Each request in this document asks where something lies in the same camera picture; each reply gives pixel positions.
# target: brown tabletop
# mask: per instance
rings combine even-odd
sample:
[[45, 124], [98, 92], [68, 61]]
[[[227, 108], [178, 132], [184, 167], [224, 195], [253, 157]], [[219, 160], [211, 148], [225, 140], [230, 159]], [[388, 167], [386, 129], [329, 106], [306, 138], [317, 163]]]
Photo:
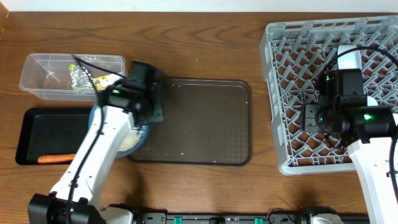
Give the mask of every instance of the brown tabletop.
[[19, 166], [22, 118], [32, 107], [89, 106], [44, 101], [19, 89], [30, 53], [122, 55], [171, 77], [244, 80], [252, 88], [254, 155], [244, 167], [133, 164], [118, 159], [101, 207], [126, 203], [169, 212], [265, 213], [275, 207], [330, 206], [366, 213], [355, 172], [284, 176], [271, 133], [259, 41], [271, 22], [379, 16], [324, 13], [11, 12], [0, 40], [0, 223], [27, 223], [33, 194], [47, 194], [64, 165]]

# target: white wall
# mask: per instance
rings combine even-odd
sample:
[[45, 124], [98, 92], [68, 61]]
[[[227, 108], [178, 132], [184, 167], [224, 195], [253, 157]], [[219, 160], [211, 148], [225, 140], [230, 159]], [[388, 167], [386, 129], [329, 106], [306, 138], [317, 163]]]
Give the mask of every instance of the white wall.
[[398, 12], [398, 0], [0, 0], [9, 11]]

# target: orange carrot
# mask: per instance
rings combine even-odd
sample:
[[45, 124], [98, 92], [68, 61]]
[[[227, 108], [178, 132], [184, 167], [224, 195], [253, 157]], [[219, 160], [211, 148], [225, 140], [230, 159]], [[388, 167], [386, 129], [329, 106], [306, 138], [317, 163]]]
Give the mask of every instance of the orange carrot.
[[70, 162], [75, 158], [74, 154], [64, 154], [64, 155], [45, 155], [40, 156], [37, 159], [39, 164], [57, 164], [61, 162]]

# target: green light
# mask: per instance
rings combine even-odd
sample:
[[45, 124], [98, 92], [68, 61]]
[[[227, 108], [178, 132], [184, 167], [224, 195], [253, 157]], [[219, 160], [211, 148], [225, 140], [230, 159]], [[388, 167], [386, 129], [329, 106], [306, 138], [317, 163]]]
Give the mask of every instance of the green light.
[[370, 116], [370, 115], [368, 115], [368, 114], [364, 114], [363, 116], [364, 116], [365, 120], [372, 119], [372, 116]]

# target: dish rack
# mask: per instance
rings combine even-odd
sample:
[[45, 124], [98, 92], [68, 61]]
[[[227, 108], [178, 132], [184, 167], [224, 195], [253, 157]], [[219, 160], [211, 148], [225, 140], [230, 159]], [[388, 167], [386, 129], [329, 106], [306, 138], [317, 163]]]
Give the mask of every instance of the dish rack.
[[[333, 149], [324, 134], [300, 131], [301, 105], [317, 102], [318, 75], [339, 45], [379, 47], [398, 58], [398, 17], [277, 22], [268, 24], [262, 36], [272, 136], [278, 168], [285, 175], [354, 170], [346, 149]], [[398, 112], [397, 67], [379, 52], [363, 50], [361, 58], [365, 94]]]

